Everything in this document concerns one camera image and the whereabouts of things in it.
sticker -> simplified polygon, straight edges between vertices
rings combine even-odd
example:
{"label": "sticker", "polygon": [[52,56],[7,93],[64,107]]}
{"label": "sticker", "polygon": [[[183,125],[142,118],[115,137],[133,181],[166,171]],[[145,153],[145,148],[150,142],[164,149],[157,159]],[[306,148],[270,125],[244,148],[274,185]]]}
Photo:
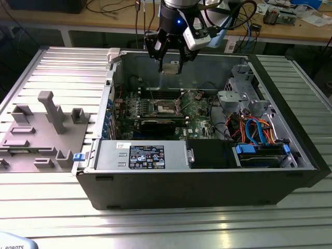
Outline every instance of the sticker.
{"label": "sticker", "polygon": [[116,143],[117,149],[129,149],[131,143]]}
{"label": "sticker", "polygon": [[129,168],[132,170],[165,169],[164,146],[130,146]]}

black cable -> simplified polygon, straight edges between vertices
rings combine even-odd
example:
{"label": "black cable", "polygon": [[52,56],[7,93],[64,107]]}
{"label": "black cable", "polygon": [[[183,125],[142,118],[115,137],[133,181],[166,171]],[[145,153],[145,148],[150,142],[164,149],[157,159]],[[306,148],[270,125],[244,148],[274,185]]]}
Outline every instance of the black cable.
{"label": "black cable", "polygon": [[136,47],[137,49],[139,48],[139,38],[138,38],[138,35],[137,35],[137,21],[139,19],[139,12],[136,11],[136,18],[135,18],[135,36],[136,36]]}
{"label": "black cable", "polygon": [[243,42],[244,42],[244,40],[245,40],[245,38],[247,37],[248,32],[249,32],[249,30],[247,29],[246,26],[244,26],[244,25],[242,25],[242,26],[243,26],[243,28],[246,30],[246,33],[245,33],[245,36],[243,37],[241,43],[240,43],[239,45],[236,45],[237,48],[234,50],[234,53],[236,53],[236,52],[238,51],[238,49],[240,49],[240,52],[241,52],[241,50],[243,49],[242,44],[243,44]]}
{"label": "black cable", "polygon": [[144,0],[144,3],[143,3],[144,5],[143,5],[143,26],[144,26],[144,36],[145,36],[145,0]]}
{"label": "black cable", "polygon": [[30,39],[35,43],[35,45],[37,47],[40,47],[39,43],[32,38],[32,36],[22,27],[22,25],[20,23],[18,23],[18,21],[16,21],[16,19],[14,17],[12,17],[12,15],[8,12],[8,10],[5,8],[4,4],[2,3],[2,0],[0,0],[1,3],[1,7],[4,9],[4,11],[7,13],[7,15],[21,28],[24,30],[24,32],[28,35],[28,37],[30,37]]}
{"label": "black cable", "polygon": [[328,48],[328,46],[330,45],[331,41],[332,41],[332,36],[331,36],[330,40],[328,41],[328,43],[326,44],[325,48],[322,51],[322,55],[321,55],[321,58],[319,60],[319,63],[317,63],[316,67],[314,67],[314,69],[311,71],[311,75],[310,75],[311,78],[316,77],[316,74],[321,70],[321,68],[322,68],[324,62],[326,61],[326,59],[329,58],[330,52],[331,52],[332,49],[327,53],[327,58],[325,58],[324,53],[325,53],[326,49]]}
{"label": "black cable", "polygon": [[[223,2],[223,0],[220,0],[220,1],[218,2],[218,5],[217,5],[217,6],[219,6],[219,4],[221,4],[222,2]],[[211,21],[211,19],[209,18],[209,16],[208,16],[208,12],[207,12],[206,9],[204,10],[204,13],[205,13],[205,17],[206,17],[207,21],[208,21],[212,26],[214,26],[215,24],[214,24],[214,23]]]}
{"label": "black cable", "polygon": [[[250,16],[244,20],[242,23],[240,24],[236,24],[232,27],[226,27],[227,23],[229,22],[229,20],[236,14],[236,12],[244,5],[244,4],[247,4],[247,3],[251,3],[254,5],[254,10],[253,12],[250,14]],[[249,21],[251,19],[251,17],[254,16],[254,14],[256,13],[256,10],[257,10],[257,4],[253,1],[253,0],[245,0],[243,2],[241,2],[240,4],[236,5],[236,7],[231,11],[231,13],[229,14],[228,18],[226,19],[226,21],[224,21],[224,23],[222,24],[222,26],[219,27],[219,30],[232,30],[232,29],[235,29],[236,27],[239,27],[243,24],[245,24],[247,21]]]}
{"label": "black cable", "polygon": [[127,6],[124,6],[124,7],[118,8],[118,9],[114,9],[114,10],[110,10],[110,11],[96,11],[96,10],[93,10],[93,9],[89,8],[89,4],[91,4],[94,1],[95,0],[90,0],[86,5],[86,9],[91,11],[91,12],[94,12],[94,13],[112,13],[112,12],[115,12],[115,11],[118,11],[118,10],[122,10],[122,9],[125,9],[125,8],[128,8],[128,7],[135,6],[134,4],[131,4],[131,5],[127,5]]}
{"label": "black cable", "polygon": [[211,106],[210,106],[210,109],[209,109],[210,122],[211,122],[212,126],[216,129],[217,132],[219,132],[221,135],[223,135],[227,140],[233,141],[233,139],[229,135],[227,135],[226,133],[222,132],[220,129],[218,129],[216,127],[217,124],[222,123],[222,122],[218,122],[216,124],[213,124],[211,113],[212,113],[213,103],[214,103],[214,101],[216,100],[217,97],[218,97],[218,94],[213,98]]}
{"label": "black cable", "polygon": [[150,28],[151,28],[151,24],[152,24],[152,22],[153,22],[153,20],[154,20],[154,18],[155,18],[155,10],[156,10],[156,3],[155,3],[155,0],[153,0],[153,5],[154,5],[154,10],[153,10],[153,15],[152,15],[152,18],[151,18],[151,20],[150,20],[150,23],[149,23],[149,27],[147,28],[147,33],[149,34],[150,33]]}
{"label": "black cable", "polygon": [[23,58],[23,57],[21,57],[20,52],[22,52],[22,53],[24,53],[24,54],[26,54],[27,56],[30,57],[30,58],[29,58],[29,61],[31,60],[31,58],[33,57],[33,55],[29,54],[28,52],[25,52],[25,51],[22,50],[22,49],[18,49],[18,48],[16,48],[16,47],[14,46],[14,44],[12,43],[12,41],[14,40],[14,38],[12,39],[12,38],[8,37],[8,35],[3,31],[3,29],[1,29],[1,27],[0,27],[0,31],[1,31],[1,32],[3,33],[3,35],[4,35],[4,39],[5,39],[5,41],[8,41],[8,42],[10,43],[11,48],[17,53],[17,55],[18,55],[20,58],[22,58],[22,59],[26,59],[26,60],[27,60],[27,58]]}
{"label": "black cable", "polygon": [[328,45],[330,45],[331,41],[332,41],[332,36],[331,36],[330,40],[328,41],[328,43],[326,44],[326,46],[322,52],[322,55],[324,55],[324,53],[325,53],[326,49],[328,48]]}
{"label": "black cable", "polygon": [[217,88],[217,86],[216,86],[212,81],[203,81],[201,84],[199,84],[199,85],[197,86],[197,90],[199,90],[200,87],[201,87],[204,83],[209,83],[209,84],[211,84],[216,90],[219,90],[219,89]]}

white label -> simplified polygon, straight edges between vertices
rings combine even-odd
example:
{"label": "white label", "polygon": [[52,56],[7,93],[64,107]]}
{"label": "white label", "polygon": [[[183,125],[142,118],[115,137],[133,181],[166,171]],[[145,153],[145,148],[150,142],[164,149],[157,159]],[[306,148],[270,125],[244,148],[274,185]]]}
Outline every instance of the white label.
{"label": "white label", "polygon": [[129,149],[131,143],[116,143],[117,149]]}

workbench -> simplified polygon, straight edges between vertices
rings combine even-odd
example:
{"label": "workbench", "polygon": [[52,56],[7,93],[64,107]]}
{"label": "workbench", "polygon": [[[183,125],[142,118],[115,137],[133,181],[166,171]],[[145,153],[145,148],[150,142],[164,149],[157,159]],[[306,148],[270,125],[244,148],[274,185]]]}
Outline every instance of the workbench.
{"label": "workbench", "polygon": [[[90,149],[108,70],[107,52],[96,48],[39,50],[0,104],[0,138],[9,129],[13,121],[10,112],[17,104],[45,112],[37,96],[41,90],[49,90],[64,112],[82,107],[91,114],[82,151]],[[286,92],[293,111],[302,113],[302,122],[311,129],[313,141],[321,144],[320,152],[331,168],[331,131],[325,126],[330,123],[324,123],[322,129],[310,125],[312,117],[303,116],[308,105],[317,108],[320,103],[313,102],[315,96],[311,95],[305,101],[295,99],[297,92],[309,89],[306,83],[294,80],[299,69],[284,57],[259,59],[266,69],[275,67],[269,75],[281,82],[280,91]],[[316,92],[324,99],[319,89]],[[317,119],[328,119],[320,117],[322,109],[311,110]],[[331,179],[329,175],[312,188],[297,189],[277,205],[98,211],[70,172],[0,173],[0,229],[35,240],[39,249],[330,248]],[[213,191],[222,195],[227,190]]]}
{"label": "workbench", "polygon": [[[130,0],[124,0],[121,4],[114,5],[114,9],[132,4]],[[94,1],[89,6],[91,9],[99,10],[98,1]],[[7,10],[23,26],[38,29],[53,29],[61,32],[64,45],[66,47],[74,46],[70,31],[89,31],[105,33],[135,33],[135,9],[129,7],[118,11],[117,19],[107,17],[101,13],[94,13],[83,9],[80,14],[67,14],[58,12],[25,11],[25,10]],[[159,5],[156,4],[155,18],[151,30],[156,30],[159,24],[158,18]],[[153,5],[146,4],[146,23],[150,21],[153,12]],[[282,44],[300,44],[312,46],[326,46],[332,34],[332,25],[316,27],[300,19],[296,20],[294,26],[291,25],[266,25],[262,21],[263,16],[256,14],[252,22],[262,25],[258,42],[282,43]],[[16,26],[12,19],[0,9],[0,26]],[[139,12],[138,33],[143,34],[143,8]],[[225,52],[233,52],[235,42],[241,36],[246,34],[244,27],[228,31],[225,39],[228,40]]]}

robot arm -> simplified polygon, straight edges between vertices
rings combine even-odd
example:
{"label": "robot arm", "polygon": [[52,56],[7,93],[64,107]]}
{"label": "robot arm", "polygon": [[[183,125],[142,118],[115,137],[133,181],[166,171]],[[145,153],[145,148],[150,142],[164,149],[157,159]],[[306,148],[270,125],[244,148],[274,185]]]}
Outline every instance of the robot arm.
{"label": "robot arm", "polygon": [[246,20],[248,21],[257,8],[252,0],[236,4],[232,11],[229,4],[222,0],[208,5],[205,5],[205,0],[203,4],[200,4],[199,0],[162,0],[159,28],[155,34],[147,34],[144,37],[150,57],[159,61],[159,72],[163,72],[163,57],[168,49],[177,49],[180,52],[177,69],[177,73],[180,74],[183,64],[193,61],[201,48],[210,43],[212,47],[218,47],[218,43],[211,41],[221,40],[225,35],[225,32],[221,34],[222,31],[244,23],[228,27],[245,3],[254,5],[252,15]]}

